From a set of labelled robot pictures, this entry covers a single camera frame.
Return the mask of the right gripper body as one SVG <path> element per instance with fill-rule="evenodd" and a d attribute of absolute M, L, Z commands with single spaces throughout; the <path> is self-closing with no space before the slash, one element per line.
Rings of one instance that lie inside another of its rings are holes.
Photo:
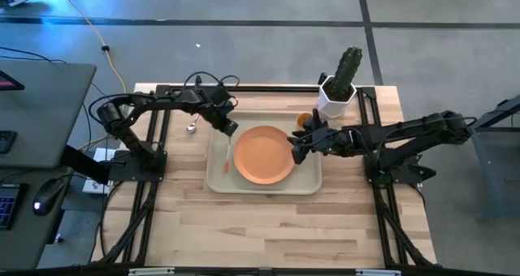
<path fill-rule="evenodd" d="M 340 157 L 352 157 L 354 155 L 353 140 L 347 131 L 344 131 L 344 135 L 348 139 L 348 142 L 343 147 L 328 148 L 323 142 L 323 137 L 326 135 L 328 128 L 322 128 L 313 132 L 311 149 L 313 152 L 320 152 L 323 155 L 335 155 Z"/>

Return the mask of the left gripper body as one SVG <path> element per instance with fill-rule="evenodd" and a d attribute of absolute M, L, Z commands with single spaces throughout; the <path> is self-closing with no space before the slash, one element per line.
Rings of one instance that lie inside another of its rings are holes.
<path fill-rule="evenodd" d="M 219 106 L 207 106 L 199 111 L 199 114 L 211 124 L 214 129 L 237 129 L 238 124 L 228 117 L 234 110 L 230 101 L 225 101 Z"/>

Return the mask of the orange cup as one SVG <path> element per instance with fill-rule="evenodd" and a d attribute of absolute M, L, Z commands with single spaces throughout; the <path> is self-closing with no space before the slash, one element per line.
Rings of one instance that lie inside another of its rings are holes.
<path fill-rule="evenodd" d="M 312 125 L 314 116 L 311 113 L 301 113 L 297 116 L 297 128 L 303 130 Z"/>

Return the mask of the fork with orange handle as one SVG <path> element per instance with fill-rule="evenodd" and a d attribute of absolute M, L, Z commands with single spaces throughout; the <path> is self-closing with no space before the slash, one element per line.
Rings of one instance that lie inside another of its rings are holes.
<path fill-rule="evenodd" d="M 232 148 L 232 137 L 229 136 L 227 138 L 227 150 L 226 150 L 226 156 L 225 156 L 225 161 L 224 161 L 224 165 L 223 165 L 224 174 L 227 174 L 229 172 L 229 160 L 230 160 L 230 155 L 231 155 L 231 148 Z"/>

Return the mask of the orange plate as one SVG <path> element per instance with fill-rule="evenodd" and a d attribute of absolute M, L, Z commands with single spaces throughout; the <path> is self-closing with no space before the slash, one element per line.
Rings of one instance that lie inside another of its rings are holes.
<path fill-rule="evenodd" d="M 251 183 L 271 185 L 282 181 L 295 166 L 287 138 L 277 127 L 248 129 L 235 143 L 234 166 Z"/>

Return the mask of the beige plastic tray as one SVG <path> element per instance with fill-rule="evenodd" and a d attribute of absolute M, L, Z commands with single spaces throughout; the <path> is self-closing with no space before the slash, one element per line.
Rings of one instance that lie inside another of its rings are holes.
<path fill-rule="evenodd" d="M 232 136 L 229 172 L 223 173 L 228 136 L 212 129 L 207 150 L 206 185 L 214 192 L 268 195 L 311 195 L 322 185 L 322 154 L 308 153 L 304 162 L 293 167 L 282 181 L 271 185 L 251 183 L 234 166 L 233 152 L 236 141 L 252 127 L 272 126 L 288 136 L 297 131 L 297 112 L 235 110 L 228 117 L 238 124 Z"/>

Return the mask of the white plant pot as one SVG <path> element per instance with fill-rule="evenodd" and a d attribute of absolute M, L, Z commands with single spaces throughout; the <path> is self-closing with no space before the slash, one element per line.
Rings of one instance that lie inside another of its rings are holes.
<path fill-rule="evenodd" d="M 339 118 L 346 111 L 348 105 L 351 103 L 351 101 L 357 94 L 357 88 L 353 84 L 351 84 L 351 94 L 347 101 L 331 100 L 329 96 L 325 93 L 325 86 L 332 79 L 333 75 L 328 75 L 318 88 L 318 112 L 326 116 L 328 119 Z"/>

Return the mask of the white power adapter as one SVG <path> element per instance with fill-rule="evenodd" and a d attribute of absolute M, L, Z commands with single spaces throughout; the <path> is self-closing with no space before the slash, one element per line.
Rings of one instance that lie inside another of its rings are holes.
<path fill-rule="evenodd" d="M 93 160 L 96 162 L 110 161 L 115 155 L 114 149 L 96 148 L 93 153 Z M 94 195 L 108 195 L 114 185 L 113 181 L 108 181 L 107 184 L 100 184 L 91 178 L 87 178 L 84 182 L 82 192 Z"/>

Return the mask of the black angled bar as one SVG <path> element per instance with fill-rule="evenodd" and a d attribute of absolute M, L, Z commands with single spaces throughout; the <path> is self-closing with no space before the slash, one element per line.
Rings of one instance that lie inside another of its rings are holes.
<path fill-rule="evenodd" d="M 107 185 L 110 169 L 108 166 L 96 162 L 80 150 L 66 145 L 59 160 L 60 166 L 68 166 L 74 171 L 86 175 L 97 183 Z"/>

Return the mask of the grey desk top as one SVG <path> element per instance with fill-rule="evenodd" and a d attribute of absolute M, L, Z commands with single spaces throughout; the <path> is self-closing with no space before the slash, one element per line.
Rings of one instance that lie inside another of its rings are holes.
<path fill-rule="evenodd" d="M 0 167 L 59 164 L 96 70 L 93 64 L 0 60 L 0 72 L 24 86 L 0 90 L 0 132 L 16 133 Z"/>

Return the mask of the blue-grey metal cart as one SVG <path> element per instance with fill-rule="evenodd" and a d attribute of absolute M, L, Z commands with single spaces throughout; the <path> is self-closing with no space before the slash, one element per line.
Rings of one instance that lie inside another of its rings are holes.
<path fill-rule="evenodd" d="M 482 219 L 520 216 L 520 94 L 500 102 L 471 126 L 487 188 Z"/>

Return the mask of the black computer mouse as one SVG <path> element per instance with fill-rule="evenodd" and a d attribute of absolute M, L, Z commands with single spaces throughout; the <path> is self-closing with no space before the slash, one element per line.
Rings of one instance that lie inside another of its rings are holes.
<path fill-rule="evenodd" d="M 49 179 L 42 184 L 32 202 L 32 212 L 36 216 L 46 216 L 54 208 L 60 192 L 63 190 L 63 179 Z"/>

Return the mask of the dark laptop with red edge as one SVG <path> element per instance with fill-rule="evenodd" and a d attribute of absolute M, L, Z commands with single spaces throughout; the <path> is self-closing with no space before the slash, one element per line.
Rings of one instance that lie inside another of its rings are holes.
<path fill-rule="evenodd" d="M 0 91 L 24 90 L 24 85 L 0 70 Z"/>

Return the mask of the black backlit keyboard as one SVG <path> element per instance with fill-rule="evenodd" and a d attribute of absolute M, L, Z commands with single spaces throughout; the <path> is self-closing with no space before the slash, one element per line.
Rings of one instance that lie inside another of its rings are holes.
<path fill-rule="evenodd" d="M 20 202 L 20 184 L 0 184 L 0 230 L 10 230 Z"/>

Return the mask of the white frame bracket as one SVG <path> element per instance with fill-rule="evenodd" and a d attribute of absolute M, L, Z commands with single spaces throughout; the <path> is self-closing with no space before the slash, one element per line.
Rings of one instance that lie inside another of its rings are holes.
<path fill-rule="evenodd" d="M 174 267 L 142 267 L 128 271 L 128 276 L 172 276 L 176 272 Z"/>
<path fill-rule="evenodd" d="M 356 276 L 402 276 L 399 270 L 356 269 Z"/>

